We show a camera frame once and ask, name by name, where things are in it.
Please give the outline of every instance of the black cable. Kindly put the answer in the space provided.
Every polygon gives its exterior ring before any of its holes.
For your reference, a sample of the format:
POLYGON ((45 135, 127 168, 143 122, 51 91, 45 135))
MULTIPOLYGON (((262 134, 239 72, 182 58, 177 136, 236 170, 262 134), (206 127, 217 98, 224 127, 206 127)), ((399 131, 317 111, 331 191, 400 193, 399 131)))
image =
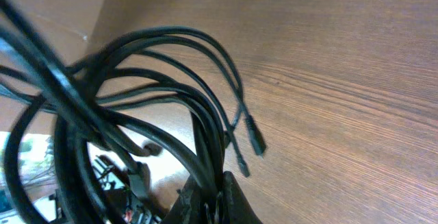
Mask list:
POLYGON ((63 210, 75 223, 124 223, 105 196, 90 165, 86 143, 115 152, 131 174, 140 173, 133 155, 147 156, 148 151, 137 146, 118 126, 126 127, 161 145, 176 157, 195 179, 203 193, 203 201, 214 206, 222 182, 225 147, 233 144, 241 171, 249 171, 240 153, 234 129, 243 112, 250 141, 260 155, 266 146, 243 100, 243 85, 229 54, 211 36, 187 27, 158 27, 131 32, 115 39, 96 54, 65 67, 56 54, 34 31, 32 26, 7 0, 0 8, 23 36, 16 36, 0 26, 0 51, 21 65, 26 73, 0 66, 0 74, 41 89, 42 95, 20 92, 0 79, 0 95, 29 105, 17 120, 5 150, 6 182, 12 200, 27 222, 46 223, 25 193, 18 174, 18 147, 33 117, 38 111, 58 115, 53 136, 55 172, 61 192, 63 210), (231 74, 218 57, 201 43, 181 37, 192 36, 210 44, 223 57, 231 74), (176 44, 191 47, 206 55, 220 69, 237 100, 237 111, 230 123, 224 108, 210 87, 192 70, 180 62, 147 48, 176 44), (137 54, 166 62, 191 77, 207 94, 176 82, 173 78, 148 69, 116 67, 130 55, 137 54), (76 73, 83 72, 79 78, 76 73), (104 81, 119 77, 145 77, 156 83, 96 97, 104 81), (126 101, 146 92, 166 91, 174 94, 126 101), (196 155, 182 142, 164 130, 118 113, 118 110, 146 105, 178 103, 190 111, 196 155))

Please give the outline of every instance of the cable connector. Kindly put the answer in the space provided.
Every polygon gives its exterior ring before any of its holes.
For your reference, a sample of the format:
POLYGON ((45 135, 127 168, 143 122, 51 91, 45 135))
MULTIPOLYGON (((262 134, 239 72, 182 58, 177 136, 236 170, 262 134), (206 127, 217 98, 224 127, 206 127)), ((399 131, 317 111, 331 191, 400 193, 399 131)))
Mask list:
POLYGON ((259 128, 255 125, 253 117, 250 115, 245 119, 246 127, 248 128, 248 135, 251 144, 253 145, 253 149, 256 155, 263 156, 263 153, 266 150, 266 143, 261 135, 259 128))
POLYGON ((237 157, 237 163, 239 164, 240 172, 242 172, 245 177, 249 177, 249 168, 242 156, 237 157))

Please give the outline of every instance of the wire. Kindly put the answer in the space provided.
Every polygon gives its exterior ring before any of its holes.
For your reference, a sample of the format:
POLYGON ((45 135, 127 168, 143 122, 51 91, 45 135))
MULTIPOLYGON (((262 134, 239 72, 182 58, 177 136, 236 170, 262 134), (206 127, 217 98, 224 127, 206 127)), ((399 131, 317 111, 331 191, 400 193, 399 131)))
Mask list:
POLYGON ((241 172, 249 176, 233 133, 242 113, 256 154, 261 155, 265 151, 263 138, 244 103, 240 75, 229 54, 211 36, 188 27, 143 29, 125 34, 99 52, 87 55, 67 67, 8 0, 0 0, 0 9, 21 33, 15 35, 0 26, 0 51, 26 70, 26 73, 22 73, 0 66, 0 74, 41 90, 37 96, 28 95, 0 79, 0 95, 28 105, 14 124, 3 163, 12 201, 26 222, 48 223, 32 206, 18 174, 18 147, 27 126, 39 111, 57 115, 53 135, 54 167, 62 208, 75 223, 103 223, 104 220, 125 222, 122 213, 116 211, 103 192, 90 164, 86 146, 87 142, 91 142, 101 149, 115 152, 131 174, 140 174, 141 164, 131 154, 148 156, 149 151, 135 144, 119 126, 146 136, 173 154, 194 178, 201 189, 203 201, 210 206, 214 206, 216 195, 221 191, 224 154, 229 143, 235 149, 241 172), (182 36, 195 37, 211 45, 225 60, 231 73, 214 52, 198 41, 182 36), (217 96, 194 71, 167 55, 147 49, 169 44, 200 51, 220 69, 237 100, 232 123, 217 96), (191 77, 207 96, 157 71, 118 69, 117 66, 131 55, 154 58, 174 66, 191 77), (77 76, 78 72, 83 72, 83 77, 77 76), (105 81, 133 76, 156 82, 96 97, 105 81), (126 101, 130 97, 157 91, 172 94, 126 101), (178 103, 190 111, 196 155, 166 131, 117 112, 163 103, 178 103))

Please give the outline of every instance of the black object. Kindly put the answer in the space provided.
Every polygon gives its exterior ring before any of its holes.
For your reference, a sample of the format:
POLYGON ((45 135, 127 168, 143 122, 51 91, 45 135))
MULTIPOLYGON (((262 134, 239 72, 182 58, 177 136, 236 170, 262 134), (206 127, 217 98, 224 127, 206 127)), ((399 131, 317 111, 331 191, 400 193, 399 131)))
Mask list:
POLYGON ((218 222, 221 213, 225 216, 221 221, 229 220, 230 223, 238 223, 238 211, 233 210, 239 210, 239 208, 252 213, 249 211, 250 207, 242 192, 237 190, 237 183, 229 179, 228 173, 223 173, 225 148, 231 143, 235 149, 241 172, 249 176, 248 167, 233 133, 241 113, 246 118, 248 135, 256 154, 262 155, 266 146, 244 103, 243 85, 237 69, 229 54, 216 40, 203 32, 187 27, 143 29, 125 34, 99 52, 86 56, 72 66, 65 67, 8 0, 0 0, 0 9, 21 33, 21 35, 16 35, 0 26, 0 51, 26 71, 22 73, 0 66, 0 73, 33 84, 42 91, 38 96, 27 95, 0 79, 0 95, 29 105, 13 127, 5 148, 3 163, 12 202, 26 222, 47 223, 33 208, 25 194, 18 174, 17 159, 21 138, 33 117, 40 110, 57 115, 53 132, 53 156, 60 187, 58 197, 68 220, 75 223, 104 223, 103 220, 109 220, 113 224, 125 223, 94 175, 88 157, 87 142, 99 148, 111 150, 119 156, 129 169, 129 179, 135 182, 137 194, 142 194, 141 187, 138 186, 147 186, 145 182, 141 182, 146 178, 146 172, 131 157, 131 154, 148 156, 151 151, 137 146, 118 128, 118 125, 156 142, 171 152, 190 172, 191 180, 196 182, 197 190, 195 188, 194 190, 198 192, 198 198, 196 203, 193 203, 192 209, 196 210, 195 213, 200 216, 201 223, 218 222), (195 37, 212 46, 226 61, 232 74, 230 75, 224 64, 208 47, 182 36, 195 37), (147 49, 155 45, 166 44, 191 47, 205 54, 216 64, 237 100, 237 112, 232 123, 229 122, 218 98, 195 72, 167 55, 147 49), (201 91, 178 83, 171 77, 156 71, 116 68, 124 59, 133 54, 155 58, 173 65, 194 79, 209 98, 201 91), (83 77, 78 77, 79 72, 82 72, 83 77), (145 77, 157 83, 96 97, 105 80, 126 76, 145 77), (114 101, 122 101, 154 91, 167 91, 174 94, 111 104, 114 101), (190 110, 196 155, 164 130, 117 112, 158 103, 179 103, 190 110), (228 207, 221 208, 221 203, 228 207))

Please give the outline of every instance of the black wire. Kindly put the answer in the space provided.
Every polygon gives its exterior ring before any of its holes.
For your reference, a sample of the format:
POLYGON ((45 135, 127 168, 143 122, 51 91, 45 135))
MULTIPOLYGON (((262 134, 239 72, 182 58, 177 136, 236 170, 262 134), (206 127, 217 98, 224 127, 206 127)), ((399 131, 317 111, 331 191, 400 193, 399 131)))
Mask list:
POLYGON ((131 173, 138 173, 138 163, 131 154, 148 155, 118 126, 126 127, 161 145, 176 157, 195 179, 203 193, 203 201, 214 205, 222 182, 226 139, 233 144, 242 172, 248 176, 246 163, 234 136, 234 129, 243 112, 250 135, 258 131, 243 101, 243 85, 229 54, 211 36, 187 27, 158 27, 131 32, 115 39, 96 54, 65 67, 56 54, 34 31, 33 27, 12 7, 0 0, 2 12, 24 35, 16 36, 0 26, 0 50, 26 73, 0 66, 0 74, 12 77, 42 90, 42 95, 22 93, 0 79, 0 95, 29 105, 14 125, 5 149, 5 179, 12 201, 19 214, 30 223, 47 223, 32 206, 18 174, 18 147, 23 134, 38 111, 57 114, 53 136, 55 172, 61 192, 63 210, 75 223, 124 223, 120 213, 105 196, 92 170, 87 141, 99 148, 115 152, 131 173), (231 71, 201 43, 176 35, 193 36, 214 47, 231 71), (191 47, 205 54, 220 69, 237 99, 237 111, 230 123, 227 114, 210 87, 192 70, 180 62, 146 48, 176 44, 191 47), (190 76, 211 99, 199 90, 180 84, 173 78, 148 69, 116 67, 130 55, 138 54, 166 62, 190 76), (75 74, 83 71, 83 77, 75 74), (157 83, 96 97, 104 81, 118 77, 145 77, 157 83), (146 92, 166 91, 176 94, 125 101, 146 92), (179 103, 188 108, 192 117, 196 155, 182 142, 164 130, 118 110, 139 108, 159 103, 179 103))

